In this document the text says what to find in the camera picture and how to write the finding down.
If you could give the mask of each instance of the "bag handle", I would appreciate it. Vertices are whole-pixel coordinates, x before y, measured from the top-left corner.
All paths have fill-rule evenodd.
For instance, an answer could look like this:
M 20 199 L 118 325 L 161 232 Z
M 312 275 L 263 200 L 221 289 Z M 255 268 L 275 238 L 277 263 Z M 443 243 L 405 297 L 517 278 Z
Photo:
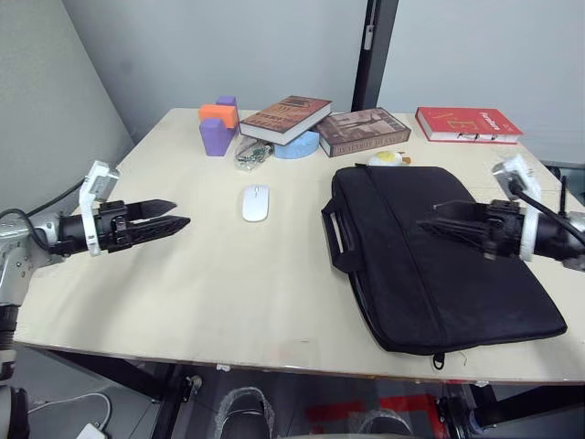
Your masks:
M 327 235 L 327 245 L 329 246 L 329 254 L 331 255 L 331 263 L 337 270 L 344 273 L 356 272 L 363 267 L 361 252 L 357 250 L 346 250 L 341 252 L 339 240 L 335 233 L 333 219 L 331 218 L 332 214 L 335 214 L 335 219 L 339 218 L 340 213 L 341 209 L 337 202 L 337 198 L 331 198 L 321 210 L 325 234 Z

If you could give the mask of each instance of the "bag zipper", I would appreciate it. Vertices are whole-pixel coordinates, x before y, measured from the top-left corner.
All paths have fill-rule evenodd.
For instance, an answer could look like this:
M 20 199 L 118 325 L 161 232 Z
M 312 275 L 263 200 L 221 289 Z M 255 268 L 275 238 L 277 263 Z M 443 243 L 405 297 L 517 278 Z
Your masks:
M 406 244 L 407 248 L 409 249 L 409 256 L 412 259 L 412 262 L 414 263 L 414 267 L 415 267 L 417 273 L 419 274 L 419 279 L 422 282 L 422 289 L 424 290 L 424 293 L 427 296 L 427 301 L 428 301 L 429 305 L 431 306 L 431 310 L 432 310 L 432 313 L 434 314 L 435 321 L 437 322 L 437 326 L 439 327 L 439 330 L 441 333 L 441 338 L 442 338 L 442 343 L 444 345 L 447 341 L 447 333 L 446 333 L 445 327 L 443 326 L 442 321 L 439 317 L 439 308 L 438 308 L 437 304 L 435 303 L 435 300 L 434 300 L 434 297 L 432 296 L 432 293 L 429 291 L 429 288 L 427 286 L 427 283 L 424 280 L 424 277 L 422 277 L 422 274 L 420 272 L 419 263 L 417 262 L 416 258 L 412 254 L 412 249 L 410 248 L 409 240 L 407 240 L 404 229 L 402 228 L 402 225 L 400 224 L 398 217 L 394 213 L 394 210 L 390 206 L 390 203 L 388 202 L 386 197 L 384 197 L 384 194 L 382 193 L 382 191 L 379 189 L 378 184 L 376 182 L 376 179 L 374 178 L 374 176 L 372 176 L 372 170 L 370 169 L 370 166 L 360 166 L 360 167 L 363 167 L 366 170 L 367 176 L 369 177 L 370 181 L 372 182 L 374 189 L 377 191 L 377 193 L 380 195 L 380 197 L 384 200 L 384 203 L 386 204 L 386 210 L 389 211 L 389 213 L 392 215 L 392 217 L 394 217 L 394 220 L 400 226 L 399 228 L 400 228 L 400 233 L 402 234 L 402 239 L 404 240 L 404 243 Z

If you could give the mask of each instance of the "brown book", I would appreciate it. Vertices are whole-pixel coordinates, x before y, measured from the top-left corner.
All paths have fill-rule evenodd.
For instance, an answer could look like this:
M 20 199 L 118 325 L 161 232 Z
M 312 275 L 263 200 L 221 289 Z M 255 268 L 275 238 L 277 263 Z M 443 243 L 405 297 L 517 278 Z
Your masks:
M 331 112 L 331 101 L 289 96 L 239 123 L 242 134 L 286 145 Z
M 410 128 L 383 108 L 326 117 L 316 127 L 330 157 L 406 142 Z

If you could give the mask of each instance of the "clear plastic bag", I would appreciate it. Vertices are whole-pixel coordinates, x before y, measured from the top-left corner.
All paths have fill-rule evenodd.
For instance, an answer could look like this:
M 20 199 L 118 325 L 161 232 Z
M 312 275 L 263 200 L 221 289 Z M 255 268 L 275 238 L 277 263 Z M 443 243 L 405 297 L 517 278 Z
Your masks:
M 234 156 L 236 168 L 244 171 L 256 169 L 270 154 L 272 154 L 271 144 L 243 135 Z

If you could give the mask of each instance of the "purple block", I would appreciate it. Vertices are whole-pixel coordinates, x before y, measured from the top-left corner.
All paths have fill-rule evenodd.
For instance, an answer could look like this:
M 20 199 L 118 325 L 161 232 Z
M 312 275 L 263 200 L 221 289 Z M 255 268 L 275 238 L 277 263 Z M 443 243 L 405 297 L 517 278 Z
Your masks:
M 217 156 L 226 154 L 236 129 L 226 128 L 221 119 L 212 117 L 199 125 L 199 132 L 203 138 L 205 154 Z
M 231 105 L 236 107 L 236 112 L 238 111 L 238 103 L 236 102 L 235 96 L 219 96 L 216 100 L 216 105 Z M 238 124 L 234 128 L 234 135 L 239 134 L 239 112 L 238 112 Z
M 216 100 L 216 105 L 233 105 L 238 108 L 235 96 L 219 96 Z

